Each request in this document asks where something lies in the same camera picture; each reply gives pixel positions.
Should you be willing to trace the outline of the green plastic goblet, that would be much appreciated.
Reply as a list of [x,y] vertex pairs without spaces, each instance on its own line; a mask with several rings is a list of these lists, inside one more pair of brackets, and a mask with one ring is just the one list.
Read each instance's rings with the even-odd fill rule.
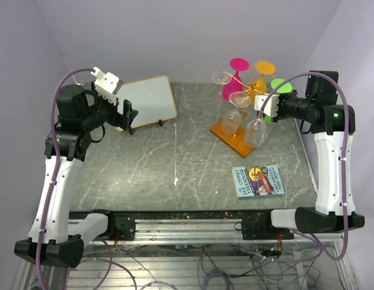
[[[284,79],[274,79],[271,81],[271,88],[274,90],[276,89],[276,87],[278,87],[281,83],[283,83],[285,80]],[[287,94],[287,93],[290,93],[292,91],[292,85],[291,83],[287,82],[285,83],[283,86],[281,86],[275,94]],[[273,123],[273,118],[272,117],[269,117],[267,115],[263,115],[263,120],[265,123]]]

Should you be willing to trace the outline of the orange plastic goblet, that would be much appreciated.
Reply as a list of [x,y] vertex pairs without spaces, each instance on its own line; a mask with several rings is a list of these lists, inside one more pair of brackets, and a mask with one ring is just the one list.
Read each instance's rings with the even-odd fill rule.
[[247,91],[251,104],[254,104],[256,95],[267,93],[267,82],[275,76],[276,68],[271,62],[262,60],[255,64],[255,70],[260,76],[251,81],[250,89]]

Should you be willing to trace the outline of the clear round wine glass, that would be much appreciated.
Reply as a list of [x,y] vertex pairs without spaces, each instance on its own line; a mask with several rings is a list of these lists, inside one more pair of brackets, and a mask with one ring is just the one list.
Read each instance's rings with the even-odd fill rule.
[[243,91],[236,91],[230,94],[229,102],[234,106],[222,118],[222,130],[227,135],[235,134],[247,116],[244,111],[251,104],[250,96]]

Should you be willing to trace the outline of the pink plastic goblet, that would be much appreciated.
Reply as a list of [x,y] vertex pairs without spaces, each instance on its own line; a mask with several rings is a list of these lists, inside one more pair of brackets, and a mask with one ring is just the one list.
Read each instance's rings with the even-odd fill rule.
[[225,101],[229,101],[230,94],[243,90],[243,81],[239,73],[247,71],[250,68],[250,63],[243,58],[236,57],[230,60],[230,67],[235,70],[235,74],[231,77],[230,82],[223,87],[222,98]]

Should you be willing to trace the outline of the clear tall wine glass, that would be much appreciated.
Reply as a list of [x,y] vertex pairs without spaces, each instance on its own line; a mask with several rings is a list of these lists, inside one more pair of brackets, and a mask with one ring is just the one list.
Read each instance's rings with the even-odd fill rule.
[[232,75],[227,71],[215,71],[212,80],[218,85],[226,85],[231,82]]

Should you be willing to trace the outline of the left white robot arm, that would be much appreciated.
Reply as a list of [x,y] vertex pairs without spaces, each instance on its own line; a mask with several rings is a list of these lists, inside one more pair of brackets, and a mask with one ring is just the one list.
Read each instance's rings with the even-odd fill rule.
[[85,247],[95,238],[112,239],[116,217],[111,210],[91,210],[76,224],[69,222],[74,187],[95,140],[91,132],[105,124],[132,132],[138,112],[119,90],[110,95],[98,85],[60,88],[56,99],[58,116],[54,132],[45,140],[45,182],[34,224],[25,240],[16,242],[14,252],[30,263],[75,268]]

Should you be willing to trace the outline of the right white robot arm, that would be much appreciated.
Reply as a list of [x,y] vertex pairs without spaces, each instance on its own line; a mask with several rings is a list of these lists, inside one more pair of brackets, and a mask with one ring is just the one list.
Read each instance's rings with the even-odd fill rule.
[[275,238],[281,228],[301,233],[338,233],[365,225],[364,216],[356,213],[350,181],[350,149],[355,132],[355,111],[338,88],[338,72],[307,73],[305,97],[297,92],[280,94],[272,120],[287,118],[309,123],[318,158],[318,195],[314,207],[273,210],[271,218],[260,223],[261,235]]

